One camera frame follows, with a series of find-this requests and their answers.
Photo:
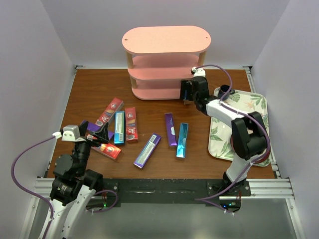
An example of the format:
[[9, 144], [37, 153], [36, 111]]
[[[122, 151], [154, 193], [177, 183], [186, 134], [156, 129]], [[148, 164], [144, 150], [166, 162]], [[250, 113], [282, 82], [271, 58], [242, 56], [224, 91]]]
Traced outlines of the purple toothpaste box with label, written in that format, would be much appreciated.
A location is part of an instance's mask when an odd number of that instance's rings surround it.
[[150, 156], [152, 155], [156, 146], [159, 144], [160, 140], [161, 140], [161, 136], [156, 133], [153, 133], [151, 137], [148, 139], [143, 149], [141, 150], [140, 154], [135, 159], [133, 164], [136, 167], [142, 169], [147, 163]]

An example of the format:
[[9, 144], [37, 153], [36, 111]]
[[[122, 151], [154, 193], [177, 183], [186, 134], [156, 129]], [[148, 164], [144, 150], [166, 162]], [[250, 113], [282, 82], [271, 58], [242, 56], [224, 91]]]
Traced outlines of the blue toothpaste box with label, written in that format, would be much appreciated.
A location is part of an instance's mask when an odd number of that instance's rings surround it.
[[125, 143], [125, 112], [115, 112], [115, 133], [114, 144], [123, 145]]

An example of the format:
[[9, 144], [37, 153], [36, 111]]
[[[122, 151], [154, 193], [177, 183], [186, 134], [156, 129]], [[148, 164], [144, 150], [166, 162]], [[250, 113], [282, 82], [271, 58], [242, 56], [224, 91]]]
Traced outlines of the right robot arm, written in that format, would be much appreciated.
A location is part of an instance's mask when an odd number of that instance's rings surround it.
[[195, 103], [197, 110], [204, 115], [214, 117], [232, 129], [231, 146], [234, 158], [223, 174], [222, 190], [215, 195], [200, 198], [209, 200], [224, 193], [232, 196], [240, 189], [240, 183], [246, 180], [247, 173], [254, 162], [270, 152], [270, 139], [263, 119], [258, 112], [247, 113], [225, 104], [223, 99], [232, 90], [232, 84], [221, 97], [209, 93], [208, 81], [203, 76], [181, 80], [180, 99]]

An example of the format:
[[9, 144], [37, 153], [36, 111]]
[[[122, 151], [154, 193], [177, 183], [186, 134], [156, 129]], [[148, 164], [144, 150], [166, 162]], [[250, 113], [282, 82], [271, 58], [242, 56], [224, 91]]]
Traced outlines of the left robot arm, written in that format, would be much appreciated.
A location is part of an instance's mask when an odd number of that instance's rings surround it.
[[53, 136], [74, 143], [71, 154], [63, 154], [55, 161], [55, 176], [50, 192], [50, 208], [40, 233], [41, 239], [70, 239], [74, 228], [93, 195], [103, 191], [103, 176], [87, 169], [92, 147], [109, 142], [108, 124], [86, 136], [88, 122], [67, 125]]

